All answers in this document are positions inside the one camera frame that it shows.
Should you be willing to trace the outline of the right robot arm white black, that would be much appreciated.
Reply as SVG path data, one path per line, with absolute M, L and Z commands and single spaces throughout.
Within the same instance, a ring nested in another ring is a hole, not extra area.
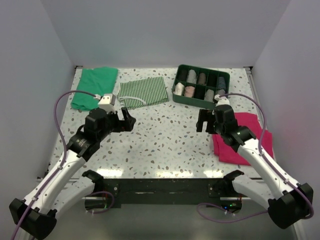
M 214 110 L 200 109 L 196 123 L 197 132 L 220 135 L 225 144 L 246 159 L 263 179 L 266 187 L 235 170 L 212 186 L 233 197 L 237 193 L 251 198 L 267 210 L 271 220 L 281 229 L 286 229 L 299 220 L 313 216 L 314 191 L 308 183 L 300 184 L 285 172 L 262 148 L 255 134 L 236 120 L 233 108 L 228 104 Z

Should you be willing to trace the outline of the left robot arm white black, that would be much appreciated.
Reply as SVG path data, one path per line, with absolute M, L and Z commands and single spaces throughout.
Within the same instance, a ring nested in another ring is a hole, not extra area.
M 89 112 L 85 123 L 64 145 L 63 154 L 39 185 L 23 199 L 15 198 L 9 210 L 17 228 L 38 240 L 45 239 L 57 224 L 59 210 L 53 203 L 70 178 L 98 151 L 101 142 L 111 133 L 131 132 L 136 123 L 128 109 L 117 112 L 96 108 Z

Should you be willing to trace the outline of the white pink-trimmed underwear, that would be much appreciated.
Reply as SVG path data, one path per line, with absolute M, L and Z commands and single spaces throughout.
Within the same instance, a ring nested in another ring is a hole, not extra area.
M 185 90 L 185 85 L 182 84 L 181 82 L 178 82 L 174 87 L 173 94 L 177 96 L 182 96 L 184 93 L 184 90 Z

